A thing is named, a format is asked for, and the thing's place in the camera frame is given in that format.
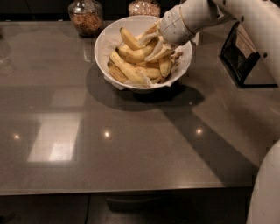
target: gray countertop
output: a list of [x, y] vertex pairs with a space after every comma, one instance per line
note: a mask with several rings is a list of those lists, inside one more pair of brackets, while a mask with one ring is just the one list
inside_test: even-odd
[[207, 28], [187, 74], [120, 91], [71, 22], [0, 23], [0, 195], [252, 186], [280, 137], [278, 88], [238, 88]]

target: jar of nuts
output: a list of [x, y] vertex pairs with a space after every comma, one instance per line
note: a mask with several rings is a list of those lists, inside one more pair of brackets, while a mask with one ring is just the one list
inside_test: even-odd
[[95, 0], [75, 0], [68, 6], [69, 16], [82, 37], [96, 37], [103, 26], [103, 8]]
[[129, 4], [129, 15], [160, 17], [160, 5], [156, 0], [135, 0]]

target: shiny table surface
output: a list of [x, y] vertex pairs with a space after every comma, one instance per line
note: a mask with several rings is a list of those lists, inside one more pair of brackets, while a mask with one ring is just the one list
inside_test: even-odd
[[187, 74], [120, 91], [71, 22], [0, 23], [0, 195], [252, 186], [280, 134], [278, 88], [236, 87], [207, 28]]

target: glass jar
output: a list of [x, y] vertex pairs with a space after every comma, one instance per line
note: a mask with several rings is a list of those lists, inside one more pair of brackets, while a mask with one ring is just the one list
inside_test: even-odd
[[156, 0], [135, 0], [129, 4], [129, 15], [160, 17], [160, 4]]
[[103, 8], [95, 0], [75, 0], [68, 13], [77, 32], [82, 37], [96, 37], [103, 26]]

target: bowl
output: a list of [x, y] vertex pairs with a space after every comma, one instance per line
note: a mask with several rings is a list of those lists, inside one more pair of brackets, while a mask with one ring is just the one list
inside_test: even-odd
[[123, 41], [120, 35], [120, 28], [127, 28], [134, 36], [138, 36], [143, 33], [153, 22], [158, 18], [153, 16], [133, 16], [124, 17], [116, 20], [114, 23], [107, 26], [101, 34], [98, 36], [94, 46], [94, 57], [97, 66], [104, 74], [105, 80], [110, 82], [116, 88], [130, 89], [133, 92], [146, 94], [153, 92], [158, 88], [170, 87], [172, 83], [181, 78], [187, 71], [191, 64], [193, 49], [190, 42], [185, 45], [179, 46], [175, 51], [180, 51], [183, 54], [177, 59], [178, 63], [175, 63], [171, 70], [171, 74], [168, 79], [161, 84], [153, 84], [150, 87], [139, 87], [129, 83], [121, 83], [115, 80], [109, 73], [107, 63], [109, 61], [109, 55], [113, 52], [117, 46]]

